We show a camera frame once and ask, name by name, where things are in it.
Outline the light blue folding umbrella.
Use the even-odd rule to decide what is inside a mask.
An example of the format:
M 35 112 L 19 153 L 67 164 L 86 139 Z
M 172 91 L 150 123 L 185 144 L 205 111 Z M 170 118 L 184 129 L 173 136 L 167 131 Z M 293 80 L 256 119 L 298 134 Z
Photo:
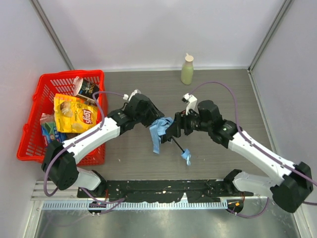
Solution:
M 152 142 L 153 152 L 156 154 L 160 153 L 160 145 L 163 143 L 163 136 L 166 135 L 166 130 L 172 125 L 173 119 L 171 117 L 162 117 L 155 120 L 149 127 Z M 179 149 L 182 151 L 181 157 L 186 161 L 186 165 L 191 165 L 191 153 L 188 149 L 183 149 L 176 139 L 171 138 L 168 141 L 173 141 Z

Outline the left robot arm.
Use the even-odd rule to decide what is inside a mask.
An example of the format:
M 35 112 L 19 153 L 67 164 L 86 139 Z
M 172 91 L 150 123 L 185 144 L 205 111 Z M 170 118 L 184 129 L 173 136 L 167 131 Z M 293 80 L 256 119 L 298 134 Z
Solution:
M 76 186 L 92 197 L 104 196 L 106 180 L 96 171 L 78 168 L 79 162 L 107 141 L 133 129 L 136 124 L 148 127 L 162 117 L 164 114 L 147 96 L 140 93 L 131 96 L 122 108 L 113 110 L 86 132 L 64 142 L 52 141 L 47 146 L 42 163 L 44 182 L 51 180 L 56 190 Z

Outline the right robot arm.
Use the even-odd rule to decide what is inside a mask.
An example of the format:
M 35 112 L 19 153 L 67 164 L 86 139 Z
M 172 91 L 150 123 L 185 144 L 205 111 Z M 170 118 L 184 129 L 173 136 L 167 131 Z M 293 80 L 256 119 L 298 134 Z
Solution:
M 177 112 L 173 123 L 159 138 L 165 143 L 193 131 L 206 132 L 213 142 L 243 156 L 266 174 L 263 177 L 233 170 L 224 178 L 232 189 L 266 196 L 289 213 L 294 213 L 305 203 L 313 191 L 309 165 L 304 162 L 295 164 L 270 151 L 235 122 L 223 119 L 213 101 L 199 102 L 197 111 L 187 106 Z

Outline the cream cap lotion bottle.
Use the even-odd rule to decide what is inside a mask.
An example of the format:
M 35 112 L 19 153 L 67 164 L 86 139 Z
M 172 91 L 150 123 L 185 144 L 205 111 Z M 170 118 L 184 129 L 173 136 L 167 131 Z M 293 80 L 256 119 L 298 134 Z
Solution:
M 193 60 L 194 57 L 186 53 L 185 62 L 181 69 L 181 82 L 185 85 L 190 85 L 192 83 L 194 73 Z

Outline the dark coffee carton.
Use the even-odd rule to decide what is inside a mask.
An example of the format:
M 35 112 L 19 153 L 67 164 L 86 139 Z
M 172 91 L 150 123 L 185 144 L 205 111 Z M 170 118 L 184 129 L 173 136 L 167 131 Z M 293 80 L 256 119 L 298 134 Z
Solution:
M 99 91 L 97 84 L 90 82 L 82 77 L 75 77 L 73 80 L 73 96 L 78 97 L 90 104 L 96 104 L 93 94 Z

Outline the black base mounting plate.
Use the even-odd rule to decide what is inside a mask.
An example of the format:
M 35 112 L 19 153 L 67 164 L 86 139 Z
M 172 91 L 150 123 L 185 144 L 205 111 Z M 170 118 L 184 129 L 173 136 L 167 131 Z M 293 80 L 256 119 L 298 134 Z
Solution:
M 225 181 L 215 179 L 192 180 L 108 180 L 101 198 L 116 201 L 124 198 L 130 203 L 172 203 L 180 202 L 186 195 L 190 203 L 219 202 L 221 197 L 244 195 Z

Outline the yellow Lays chip bag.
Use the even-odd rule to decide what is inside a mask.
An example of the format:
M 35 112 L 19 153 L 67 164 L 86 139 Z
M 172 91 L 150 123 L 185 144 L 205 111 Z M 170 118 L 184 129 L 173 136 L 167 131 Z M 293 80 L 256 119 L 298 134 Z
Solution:
M 56 93 L 53 99 L 54 120 L 63 133 L 83 133 L 97 124 L 98 108 L 84 100 Z

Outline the blue green snack box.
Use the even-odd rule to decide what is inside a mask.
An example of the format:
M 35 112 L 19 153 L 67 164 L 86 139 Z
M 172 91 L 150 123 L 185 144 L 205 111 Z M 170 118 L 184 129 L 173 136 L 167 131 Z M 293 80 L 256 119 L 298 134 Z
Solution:
M 63 142 L 67 139 L 66 134 L 59 132 L 55 123 L 54 115 L 42 113 L 40 117 L 41 133 L 45 147 L 52 141 Z

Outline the red plastic basket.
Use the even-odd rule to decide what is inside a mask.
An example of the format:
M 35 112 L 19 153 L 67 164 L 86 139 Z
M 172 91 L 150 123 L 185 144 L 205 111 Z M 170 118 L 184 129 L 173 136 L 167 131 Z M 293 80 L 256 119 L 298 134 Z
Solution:
M 101 70 L 69 70 L 58 73 L 47 73 L 40 76 L 27 123 L 23 126 L 22 137 L 17 150 L 17 158 L 21 161 L 42 163 L 46 152 L 42 136 L 40 117 L 43 113 L 53 114 L 53 98 L 56 93 L 72 95 L 73 79 L 80 76 L 105 90 L 104 72 Z

